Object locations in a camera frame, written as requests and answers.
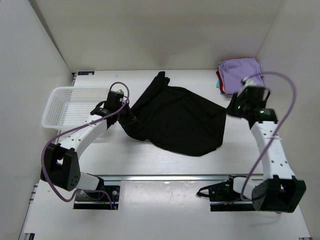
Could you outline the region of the black t shirt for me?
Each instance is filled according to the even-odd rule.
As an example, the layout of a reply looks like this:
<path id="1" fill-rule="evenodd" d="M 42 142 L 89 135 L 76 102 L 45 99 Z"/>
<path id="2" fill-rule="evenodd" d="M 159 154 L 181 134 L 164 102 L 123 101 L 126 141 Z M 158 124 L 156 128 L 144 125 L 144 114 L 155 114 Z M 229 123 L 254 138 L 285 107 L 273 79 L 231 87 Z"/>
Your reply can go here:
<path id="1" fill-rule="evenodd" d="M 160 71 L 135 104 L 120 112 L 118 122 L 126 134 L 191 157 L 221 147 L 227 110 L 186 88 L 169 86 L 169 82 Z"/>

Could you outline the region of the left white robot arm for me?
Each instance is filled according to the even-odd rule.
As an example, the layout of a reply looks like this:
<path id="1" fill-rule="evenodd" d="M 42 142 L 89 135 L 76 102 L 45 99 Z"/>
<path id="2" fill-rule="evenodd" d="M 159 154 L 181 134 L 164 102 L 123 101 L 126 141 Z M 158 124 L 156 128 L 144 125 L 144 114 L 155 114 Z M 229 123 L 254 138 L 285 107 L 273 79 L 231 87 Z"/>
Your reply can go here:
<path id="1" fill-rule="evenodd" d="M 109 91 L 105 102 L 97 104 L 85 121 L 85 127 L 74 131 L 60 143 L 50 143 L 44 151 L 43 163 L 46 173 L 40 179 L 68 192 L 74 189 L 86 191 L 93 199 L 104 195 L 105 187 L 98 176 L 81 172 L 79 159 L 86 148 L 116 123 L 119 109 L 124 104 L 122 90 Z"/>

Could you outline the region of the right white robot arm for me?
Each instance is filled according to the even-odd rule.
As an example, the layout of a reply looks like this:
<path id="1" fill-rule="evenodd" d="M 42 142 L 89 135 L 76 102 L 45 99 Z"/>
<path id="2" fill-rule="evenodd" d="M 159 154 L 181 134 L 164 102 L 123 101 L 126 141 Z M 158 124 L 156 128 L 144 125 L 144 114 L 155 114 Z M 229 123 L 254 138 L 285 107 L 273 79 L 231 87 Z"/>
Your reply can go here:
<path id="1" fill-rule="evenodd" d="M 250 200 L 256 211 L 293 213 L 302 199 L 306 184 L 296 178 L 278 134 L 280 123 L 276 112 L 266 108 L 270 90 L 262 86 L 244 86 L 234 93 L 227 114 L 248 121 L 259 150 L 263 181 L 255 184 L 249 176 L 234 177 L 224 187 L 229 200 Z"/>

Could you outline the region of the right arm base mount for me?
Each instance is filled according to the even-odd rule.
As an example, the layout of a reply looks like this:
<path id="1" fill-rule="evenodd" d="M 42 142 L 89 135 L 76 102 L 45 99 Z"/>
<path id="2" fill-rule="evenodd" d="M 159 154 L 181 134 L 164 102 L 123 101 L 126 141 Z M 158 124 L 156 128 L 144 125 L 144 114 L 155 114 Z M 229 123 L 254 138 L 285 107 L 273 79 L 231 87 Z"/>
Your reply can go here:
<path id="1" fill-rule="evenodd" d="M 254 212 L 251 202 L 244 202 L 240 193 L 233 190 L 236 176 L 230 175 L 227 180 L 201 187 L 196 196 L 208 198 L 211 212 Z"/>

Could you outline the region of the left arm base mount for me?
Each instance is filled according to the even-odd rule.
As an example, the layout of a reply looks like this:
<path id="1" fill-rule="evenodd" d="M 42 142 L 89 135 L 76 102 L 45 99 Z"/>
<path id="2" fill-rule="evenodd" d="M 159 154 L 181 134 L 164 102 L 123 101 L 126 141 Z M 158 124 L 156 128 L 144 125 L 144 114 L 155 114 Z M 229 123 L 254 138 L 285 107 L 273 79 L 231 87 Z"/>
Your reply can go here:
<path id="1" fill-rule="evenodd" d="M 119 209 L 121 182 L 104 182 L 103 192 L 80 192 L 75 195 L 73 209 L 75 210 L 110 210 Z"/>

